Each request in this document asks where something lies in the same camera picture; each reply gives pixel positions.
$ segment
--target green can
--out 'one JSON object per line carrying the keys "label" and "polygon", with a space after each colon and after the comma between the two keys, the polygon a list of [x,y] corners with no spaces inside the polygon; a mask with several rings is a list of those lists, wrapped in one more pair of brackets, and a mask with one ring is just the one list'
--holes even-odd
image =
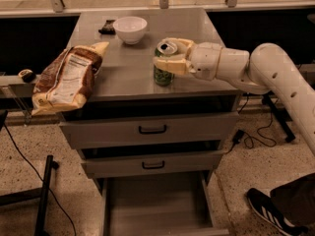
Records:
{"label": "green can", "polygon": [[[156,48],[156,57],[170,57],[177,53],[177,45],[169,40],[161,41]],[[175,77],[174,74],[161,70],[154,66],[155,82],[159,86],[166,87],[170,85]]]}

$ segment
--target bowl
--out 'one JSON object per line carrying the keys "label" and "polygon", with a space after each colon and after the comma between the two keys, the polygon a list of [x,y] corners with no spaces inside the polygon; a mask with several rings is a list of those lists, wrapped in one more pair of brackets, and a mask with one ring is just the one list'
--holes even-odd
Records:
{"label": "bowl", "polygon": [[145,35],[147,21],[139,17],[125,17],[116,20],[113,27],[118,37],[127,44],[136,44]]}

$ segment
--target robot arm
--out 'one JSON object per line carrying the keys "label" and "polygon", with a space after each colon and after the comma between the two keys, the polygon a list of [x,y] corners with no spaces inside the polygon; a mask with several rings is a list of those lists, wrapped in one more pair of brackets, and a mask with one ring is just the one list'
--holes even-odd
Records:
{"label": "robot arm", "polygon": [[[183,40],[167,38],[176,44]],[[300,75],[288,55],[277,45],[264,43],[251,55],[216,43],[190,42],[171,58],[155,57],[155,65],[174,74],[192,74],[202,80],[223,80],[254,94],[272,90],[298,126],[315,154],[315,92]]]}

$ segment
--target drawer handle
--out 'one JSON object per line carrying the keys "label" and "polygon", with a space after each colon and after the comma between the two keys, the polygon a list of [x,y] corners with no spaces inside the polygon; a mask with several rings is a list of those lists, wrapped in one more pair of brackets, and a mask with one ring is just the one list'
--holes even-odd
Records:
{"label": "drawer handle", "polygon": [[147,164],[143,161],[142,167],[144,169],[162,169],[165,167],[165,161],[158,162],[158,163],[147,163]]}
{"label": "drawer handle", "polygon": [[139,126],[139,133],[141,134],[141,135],[154,135],[154,134],[162,134],[162,133],[165,133],[166,132],[166,129],[167,129],[167,127],[166,127],[166,125],[163,125],[163,127],[161,128],[161,129],[155,129],[155,130],[153,130],[153,129],[148,129],[147,128],[147,130],[146,130],[146,128],[143,128],[143,127],[141,127],[141,126]]}

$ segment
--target shoe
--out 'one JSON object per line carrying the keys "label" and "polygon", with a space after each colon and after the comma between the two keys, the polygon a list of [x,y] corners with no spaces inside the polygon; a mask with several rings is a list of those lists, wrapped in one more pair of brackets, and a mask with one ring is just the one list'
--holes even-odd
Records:
{"label": "shoe", "polygon": [[265,221],[276,227],[283,235],[298,236],[307,233],[305,226],[289,226],[284,221],[284,216],[276,209],[271,199],[255,188],[250,189],[246,198],[253,210]]}

